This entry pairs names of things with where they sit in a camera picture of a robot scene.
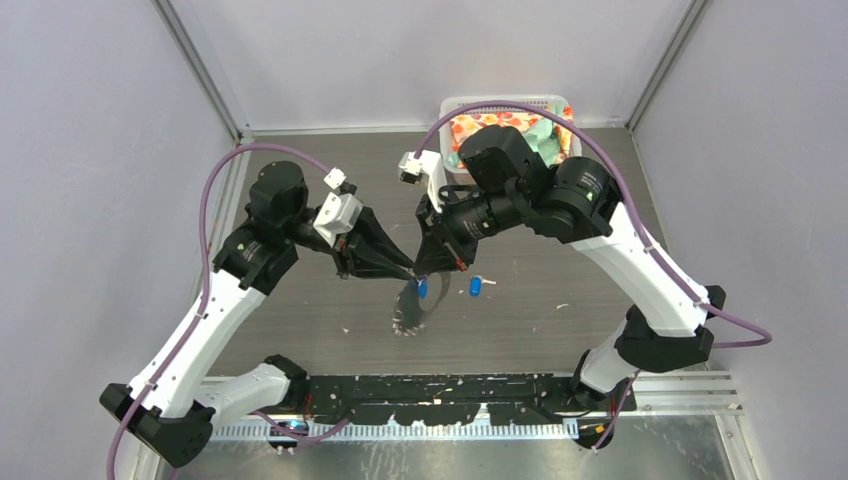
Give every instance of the table surface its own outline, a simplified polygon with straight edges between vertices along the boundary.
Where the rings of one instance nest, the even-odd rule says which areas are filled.
[[[629,133],[587,133],[612,156],[645,225],[662,241]],[[399,182],[396,165],[421,135],[291,135],[257,141],[284,143],[343,169],[359,187],[357,197],[414,258],[421,238],[414,210],[424,190]],[[267,152],[250,157],[242,206],[259,169],[282,158]],[[309,204],[323,202],[327,190],[320,173],[303,168],[311,189]],[[276,290],[235,333],[210,375],[239,375],[276,353],[316,374],[568,372],[586,349],[617,327],[632,304],[599,267],[571,247],[516,227],[481,241],[476,263],[469,272],[451,275],[447,297],[424,331],[397,337],[392,307],[404,282],[341,280],[330,257],[306,249],[299,249],[299,255]],[[484,285],[481,295],[472,298],[467,293],[471,275],[497,284]],[[431,281],[428,299],[438,293],[439,283]]]

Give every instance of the blue cap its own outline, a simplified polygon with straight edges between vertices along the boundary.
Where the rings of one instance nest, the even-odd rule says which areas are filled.
[[[427,277],[418,279],[418,298],[427,298]]]
[[[480,295],[480,290],[483,288],[483,279],[478,276],[471,277],[471,287],[468,288],[468,293],[472,297]]]

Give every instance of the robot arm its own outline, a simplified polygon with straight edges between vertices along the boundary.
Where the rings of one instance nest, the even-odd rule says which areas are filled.
[[[440,177],[424,168],[440,165],[435,152],[425,152],[420,165],[411,153],[399,164],[401,180],[424,180],[415,175],[416,167],[427,174],[428,195],[416,210],[422,231],[416,274],[466,270],[480,239],[522,224],[592,259],[635,305],[612,336],[583,355],[575,371],[572,393],[590,409],[637,370],[665,372],[707,360],[713,336],[704,327],[703,304],[721,308],[723,290],[684,276],[701,296],[701,303],[693,303],[673,283],[636,235],[618,185],[601,164],[574,157],[548,168],[518,130],[496,125],[466,139],[459,156],[476,187],[439,185]],[[659,245],[650,248],[683,275]]]
[[[190,462],[219,426],[262,407],[297,407],[305,401],[306,372],[280,355],[224,383],[201,386],[233,333],[295,264],[296,245],[330,255],[343,278],[412,278],[412,260],[354,196],[356,187],[333,172],[325,182],[338,194],[331,192],[318,209],[306,207],[308,189],[294,163],[266,166],[251,186],[248,219],[227,237],[212,262],[206,313],[128,425],[172,466]],[[157,366],[171,355],[200,301],[129,384],[113,383],[103,391],[100,403],[115,418],[124,418]]]

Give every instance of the plastic basket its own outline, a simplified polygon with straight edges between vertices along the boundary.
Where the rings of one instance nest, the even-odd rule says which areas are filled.
[[[512,100],[514,102],[526,103],[528,105],[533,105],[534,107],[547,108],[556,104],[565,104],[565,106],[569,106],[568,100],[559,96],[559,95],[472,95],[468,97],[450,97],[445,99],[442,102],[442,106],[439,112],[439,116],[444,116],[448,112],[457,109],[463,105],[468,105],[469,103],[474,102],[483,102],[487,100]],[[467,112],[468,114],[474,113],[494,113],[494,112],[520,112],[521,110],[516,108],[503,108],[503,107],[489,107],[489,108],[480,108],[477,110],[471,110]],[[471,175],[464,168],[457,168],[448,164],[448,157],[450,156],[453,146],[453,135],[451,134],[450,122],[446,123],[442,128],[439,129],[439,147],[442,152],[442,161],[445,164],[445,169],[450,172],[454,180],[459,183],[473,183],[473,179]],[[583,154],[583,147],[580,145],[580,139],[572,136],[571,138],[571,151],[568,152],[568,156],[580,156]]]

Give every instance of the purple cable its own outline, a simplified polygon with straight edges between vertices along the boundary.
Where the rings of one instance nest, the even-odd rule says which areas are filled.
[[[297,435],[295,433],[292,433],[289,430],[277,425],[277,422],[275,422],[273,418],[271,418],[268,415],[260,412],[259,410],[253,412],[253,414],[256,415],[257,417],[261,418],[262,420],[265,420],[266,422],[268,422],[271,425],[271,428],[274,429],[274,431],[281,433],[281,434],[283,434],[283,435],[285,435],[285,436],[287,436],[291,439],[297,440],[297,449],[298,450],[306,450],[307,448],[314,447],[321,440],[324,440],[326,438],[330,438],[333,435],[339,433],[341,431],[341,429],[343,429],[348,423],[350,423],[349,419],[343,418],[341,421],[339,421],[339,423],[333,425],[332,428],[330,428],[326,432],[322,433],[321,435],[318,435],[317,437],[303,437],[301,435]]]
[[[604,430],[604,434],[601,435],[601,438],[599,438],[598,441],[595,442],[594,445],[592,445],[592,451],[595,453],[595,455],[598,454],[598,448],[600,448],[600,446],[604,444],[604,440],[607,439],[610,432],[612,431],[612,428],[615,426],[615,422],[618,420],[618,416],[621,415],[621,411],[624,410],[624,400],[626,400],[627,395],[630,393],[630,389],[633,388],[633,382],[636,381],[636,377],[638,375],[639,371],[637,370],[636,373],[633,374],[633,376],[627,382],[627,386],[624,387],[624,394],[621,396],[621,401],[619,401],[618,405],[615,407],[615,412],[612,414],[612,419],[610,420],[609,426],[607,426],[607,429]]]
[[[648,238],[648,231],[642,225],[642,218],[639,216],[639,212],[636,211],[636,204],[633,202],[633,196],[630,194],[630,189],[627,188],[627,183],[624,182],[624,177],[619,172],[618,168],[613,163],[612,159],[607,155],[603,148],[598,145],[597,142],[592,140],[589,135],[587,135],[583,130],[575,127],[572,123],[566,121],[564,118],[555,115],[552,112],[549,112],[543,108],[534,107],[532,105],[528,105],[526,103],[515,102],[511,100],[489,100],[485,102],[474,102],[469,103],[467,105],[463,105],[447,114],[445,114],[442,118],[440,118],[436,123],[430,127],[430,130],[427,131],[427,134],[424,135],[424,139],[421,140],[421,143],[418,145],[418,149],[415,150],[414,158],[419,158],[421,156],[421,152],[424,151],[427,142],[433,138],[434,135],[439,131],[439,129],[448,123],[453,117],[457,115],[461,115],[465,112],[476,110],[478,108],[492,108],[492,107],[500,107],[500,108],[516,108],[520,110],[525,110],[531,113],[535,113],[536,115],[541,115],[557,125],[568,129],[573,133],[577,138],[579,138],[583,143],[585,143],[589,148],[591,148],[597,155],[598,158],[601,159],[601,163],[607,168],[612,177],[615,179],[616,183],[618,183],[619,189],[621,189],[621,197],[623,199],[624,207],[627,210],[627,214],[630,215],[630,222],[633,224],[633,228],[636,230],[636,234],[639,236],[639,239],[642,241],[642,245],[645,248],[651,246],[651,241]],[[683,278],[681,278],[677,272],[665,261],[665,259],[660,255],[660,253],[654,248],[648,248],[648,252],[651,257],[657,262],[657,265],[662,269],[666,275],[671,278],[671,280],[680,287],[681,290],[696,304],[705,308],[708,312],[715,315],[716,317],[723,318],[728,322],[737,325],[739,327],[744,328],[745,330],[751,331],[760,335],[762,338],[757,340],[746,340],[740,342],[718,342],[713,344],[713,348],[737,348],[737,347],[755,347],[759,345],[766,345],[772,341],[772,335],[768,332],[768,330],[754,325],[753,323],[742,320],[741,318],[732,315],[730,313],[724,312],[710,304],[702,304],[701,297],[695,292],[689,284],[686,283]]]
[[[291,147],[286,147],[285,145],[277,145],[275,143],[252,143],[248,145],[241,145],[239,147],[234,148],[230,151],[230,153],[224,155],[223,158],[218,160],[218,163],[215,164],[215,167],[212,168],[212,173],[209,174],[209,178],[206,179],[206,184],[203,186],[203,193],[200,196],[200,221],[199,223],[199,234],[200,234],[200,265],[203,269],[203,273],[201,275],[202,278],[202,290],[200,295],[200,305],[197,307],[197,314],[194,316],[194,319],[189,324],[188,328],[186,328],[185,332],[183,332],[180,339],[174,345],[174,348],[170,353],[165,357],[162,363],[159,365],[159,368],[153,372],[153,375],[150,376],[150,379],[147,381],[147,384],[144,388],[141,389],[136,399],[130,405],[127,412],[124,414],[124,418],[121,420],[121,424],[118,427],[118,431],[115,432],[115,436],[112,438],[112,444],[109,446],[109,456],[106,459],[106,478],[108,480],[115,480],[115,459],[118,455],[118,446],[121,444],[121,437],[124,434],[124,431],[127,429],[127,426],[130,423],[130,420],[138,411],[138,407],[141,405],[141,402],[147,397],[147,394],[150,393],[150,389],[159,378],[162,377],[162,374],[165,373],[165,370],[180,353],[180,350],[183,348],[183,345],[188,342],[188,339],[191,337],[191,334],[194,333],[194,330],[197,328],[197,325],[200,323],[200,319],[203,318],[203,314],[206,313],[206,306],[209,303],[209,284],[210,284],[210,269],[209,269],[209,246],[206,242],[206,209],[209,205],[209,194],[212,191],[212,184],[215,182],[215,178],[221,172],[227,163],[230,162],[233,158],[241,155],[244,152],[248,152],[251,150],[268,150],[274,152],[282,152],[287,153],[289,155],[295,156],[304,160],[315,168],[321,170],[324,173],[330,173],[330,168],[328,168],[323,163],[319,162],[315,158],[307,155],[300,150],[296,150]]]

